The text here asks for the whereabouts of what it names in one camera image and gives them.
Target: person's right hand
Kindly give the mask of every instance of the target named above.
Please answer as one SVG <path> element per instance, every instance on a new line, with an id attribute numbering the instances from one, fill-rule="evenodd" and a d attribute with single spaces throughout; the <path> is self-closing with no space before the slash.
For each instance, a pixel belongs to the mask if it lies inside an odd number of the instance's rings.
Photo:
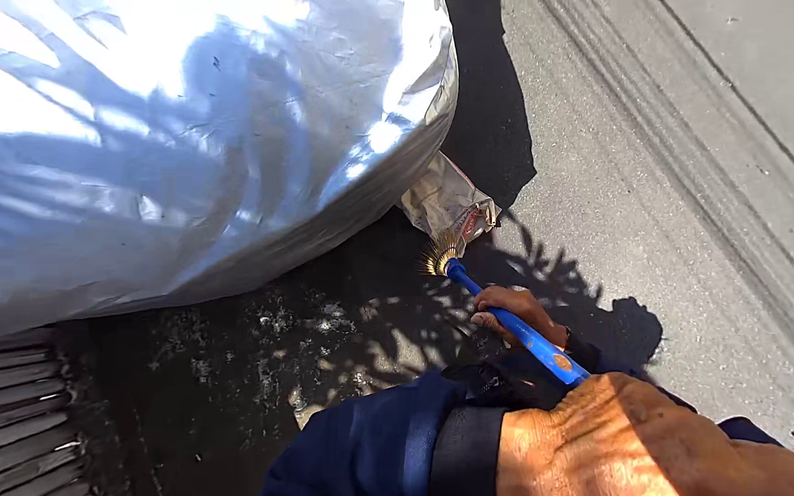
<path id="1" fill-rule="evenodd" d="M 512 311 L 514 315 L 544 336 L 547 341 L 555 344 L 560 349 L 566 348 L 568 343 L 566 326 L 554 322 L 527 289 L 508 289 L 501 286 L 487 287 L 474 298 L 476 313 L 470 318 L 472 324 L 489 327 L 498 333 L 502 339 L 510 343 L 511 346 L 522 346 L 516 336 L 505 329 L 494 315 L 486 311 L 487 308 L 493 306 Z"/>
<path id="2" fill-rule="evenodd" d="M 552 411 L 505 413 L 499 496 L 794 496 L 794 453 L 731 440 L 622 373 L 595 375 Z"/>

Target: wooden pallet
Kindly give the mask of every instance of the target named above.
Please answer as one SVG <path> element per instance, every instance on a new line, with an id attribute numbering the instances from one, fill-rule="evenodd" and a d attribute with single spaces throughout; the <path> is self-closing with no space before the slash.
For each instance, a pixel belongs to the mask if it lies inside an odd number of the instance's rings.
<path id="1" fill-rule="evenodd" d="M 85 496 L 52 329 L 0 338 L 0 495 Z"/>

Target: brass wire bristles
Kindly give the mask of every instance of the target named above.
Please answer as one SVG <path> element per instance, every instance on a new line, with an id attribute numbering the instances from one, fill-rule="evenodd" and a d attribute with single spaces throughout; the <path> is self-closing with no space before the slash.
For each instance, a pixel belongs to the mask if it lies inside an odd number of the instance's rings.
<path id="1" fill-rule="evenodd" d="M 457 259 L 461 236 L 453 230 L 443 231 L 431 237 L 431 242 L 422 253 L 419 269 L 422 274 L 445 276 L 447 261 Z"/>

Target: blue brush handle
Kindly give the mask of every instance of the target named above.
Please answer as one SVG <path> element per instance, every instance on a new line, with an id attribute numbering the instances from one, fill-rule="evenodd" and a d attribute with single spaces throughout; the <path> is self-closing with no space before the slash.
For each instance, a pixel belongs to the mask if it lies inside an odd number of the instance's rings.
<path id="1" fill-rule="evenodd" d="M 458 259 L 449 259 L 447 267 L 449 279 L 466 287 L 474 296 L 482 291 L 482 287 L 468 277 L 467 269 L 464 265 L 461 265 Z M 513 333 L 526 349 L 532 352 L 532 355 L 535 355 L 545 367 L 553 372 L 553 375 L 565 382 L 570 388 L 576 388 L 585 378 L 590 377 L 589 372 L 576 364 L 559 348 L 553 346 L 544 336 L 514 315 L 512 311 L 497 307 L 487 308 L 486 311 L 494 315 L 505 329 Z"/>

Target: silver car cover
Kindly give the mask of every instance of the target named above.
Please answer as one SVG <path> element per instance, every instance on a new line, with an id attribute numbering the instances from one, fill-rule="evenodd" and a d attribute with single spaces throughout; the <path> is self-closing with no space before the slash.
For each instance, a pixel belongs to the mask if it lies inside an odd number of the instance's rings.
<path id="1" fill-rule="evenodd" d="M 335 247 L 424 174 L 455 64 L 442 0 L 0 0 L 0 333 Z"/>

